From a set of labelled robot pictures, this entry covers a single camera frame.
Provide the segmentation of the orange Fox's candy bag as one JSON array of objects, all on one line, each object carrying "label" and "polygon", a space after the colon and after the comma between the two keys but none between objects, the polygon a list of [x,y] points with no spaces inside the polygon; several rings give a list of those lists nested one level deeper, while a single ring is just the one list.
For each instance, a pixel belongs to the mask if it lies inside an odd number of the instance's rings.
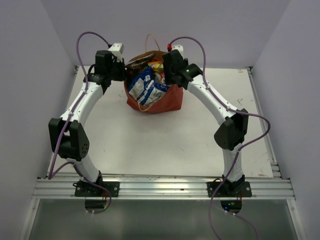
[{"label": "orange Fox's candy bag", "polygon": [[154,80],[159,84],[165,83],[164,64],[161,60],[151,61],[148,63],[151,67]]}]

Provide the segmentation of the blue white snack bag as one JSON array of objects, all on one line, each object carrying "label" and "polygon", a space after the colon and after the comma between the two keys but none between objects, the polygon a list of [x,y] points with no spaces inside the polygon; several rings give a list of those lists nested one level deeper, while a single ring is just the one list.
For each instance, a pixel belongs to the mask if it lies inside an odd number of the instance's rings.
[{"label": "blue white snack bag", "polygon": [[170,87],[171,85],[156,82],[149,66],[132,80],[127,89],[140,106],[149,107],[159,101]]}]

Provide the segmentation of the red paper bag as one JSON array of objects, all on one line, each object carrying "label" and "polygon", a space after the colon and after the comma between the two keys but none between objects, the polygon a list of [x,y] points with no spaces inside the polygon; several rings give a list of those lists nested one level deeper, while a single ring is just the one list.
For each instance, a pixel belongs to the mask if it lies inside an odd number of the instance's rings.
[{"label": "red paper bag", "polygon": [[183,103],[183,89],[166,82],[163,54],[157,39],[146,36],[144,53],[125,64],[127,79],[124,90],[126,103],[134,110],[147,114],[178,111]]}]

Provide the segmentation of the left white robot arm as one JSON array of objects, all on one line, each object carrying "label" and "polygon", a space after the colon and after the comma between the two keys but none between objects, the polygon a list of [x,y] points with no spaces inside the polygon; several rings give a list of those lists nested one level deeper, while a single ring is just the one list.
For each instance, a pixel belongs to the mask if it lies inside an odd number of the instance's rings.
[{"label": "left white robot arm", "polygon": [[98,180],[100,171],[89,157],[90,141],[85,132],[85,123],[98,100],[105,94],[112,81],[124,81],[126,69],[122,51],[115,44],[108,50],[95,54],[93,73],[85,73],[83,84],[76,99],[59,118],[49,123],[50,143],[53,151],[52,165],[57,157],[66,159],[79,173],[82,181],[88,182],[86,190],[92,196],[103,193],[104,184]]}]

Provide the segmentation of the brown kettle chips bag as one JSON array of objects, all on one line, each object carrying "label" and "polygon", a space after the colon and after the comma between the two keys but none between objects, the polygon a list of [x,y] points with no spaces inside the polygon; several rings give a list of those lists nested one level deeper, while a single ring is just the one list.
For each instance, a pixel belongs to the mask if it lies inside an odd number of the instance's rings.
[{"label": "brown kettle chips bag", "polygon": [[148,65],[149,62],[153,60],[155,55],[156,54],[153,51],[147,51],[143,54],[134,57],[125,64],[126,73],[128,75],[139,73]]}]

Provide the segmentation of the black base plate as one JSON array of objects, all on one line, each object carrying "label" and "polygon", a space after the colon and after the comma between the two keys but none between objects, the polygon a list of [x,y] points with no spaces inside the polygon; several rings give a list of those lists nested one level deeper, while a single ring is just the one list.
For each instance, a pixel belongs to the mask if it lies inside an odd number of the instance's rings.
[{"label": "black base plate", "polygon": [[236,182],[226,180],[223,184],[222,179],[216,178],[206,183],[208,196],[211,198],[214,194],[218,198],[250,198],[253,196],[251,185],[248,181],[240,179]]},{"label": "black base plate", "polygon": [[95,185],[99,185],[99,187],[92,185],[86,181],[79,180],[72,184],[75,187],[74,195],[76,197],[102,197],[105,196],[106,193],[102,189],[107,189],[107,196],[118,197],[120,191],[120,182],[119,181],[103,181],[102,178],[99,178]]}]

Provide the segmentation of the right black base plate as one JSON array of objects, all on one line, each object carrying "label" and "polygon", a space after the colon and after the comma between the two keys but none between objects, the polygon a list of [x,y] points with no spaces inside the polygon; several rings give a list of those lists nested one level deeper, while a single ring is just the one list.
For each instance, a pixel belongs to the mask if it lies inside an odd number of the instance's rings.
[{"label": "right black base plate", "polygon": [[218,198],[250,198],[253,196],[251,185],[248,181],[240,179],[236,182],[226,180],[223,184],[222,179],[216,178],[206,183],[208,196],[211,198],[214,194]]}]

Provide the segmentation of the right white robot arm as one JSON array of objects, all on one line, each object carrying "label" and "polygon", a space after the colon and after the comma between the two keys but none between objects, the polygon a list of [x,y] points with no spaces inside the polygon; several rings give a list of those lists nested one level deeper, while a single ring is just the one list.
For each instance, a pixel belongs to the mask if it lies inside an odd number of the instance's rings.
[{"label": "right white robot arm", "polygon": [[189,64],[177,49],[163,54],[162,58],[165,80],[197,97],[218,123],[219,128],[213,138],[223,153],[224,173],[220,188],[227,196],[235,196],[245,182],[241,146],[248,130],[248,112],[242,109],[237,113],[234,106],[205,80],[204,71],[194,63]]}]

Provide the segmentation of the aluminium front rail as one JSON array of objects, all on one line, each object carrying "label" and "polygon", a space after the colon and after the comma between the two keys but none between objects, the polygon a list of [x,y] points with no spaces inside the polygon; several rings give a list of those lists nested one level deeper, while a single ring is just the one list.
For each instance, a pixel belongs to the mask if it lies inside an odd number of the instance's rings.
[{"label": "aluminium front rail", "polygon": [[[63,173],[52,180],[38,179],[32,198],[74,199],[78,181],[75,174]],[[107,183],[115,183],[117,200],[209,200],[214,192],[211,183],[219,184],[216,177],[156,176],[156,175],[103,175]],[[295,193],[290,180],[281,178],[249,178],[249,186],[241,189],[234,199],[293,200]]]}]

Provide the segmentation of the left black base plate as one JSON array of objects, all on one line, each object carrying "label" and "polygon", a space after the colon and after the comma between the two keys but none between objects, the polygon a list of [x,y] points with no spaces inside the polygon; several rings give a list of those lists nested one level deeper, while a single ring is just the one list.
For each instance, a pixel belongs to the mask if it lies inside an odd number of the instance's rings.
[{"label": "left black base plate", "polygon": [[99,187],[92,185],[86,181],[79,180],[72,184],[75,187],[74,195],[76,197],[102,197],[105,196],[106,193],[102,189],[107,189],[107,196],[118,197],[120,191],[120,182],[119,181],[103,181],[102,178],[99,178],[95,185],[99,185]]}]

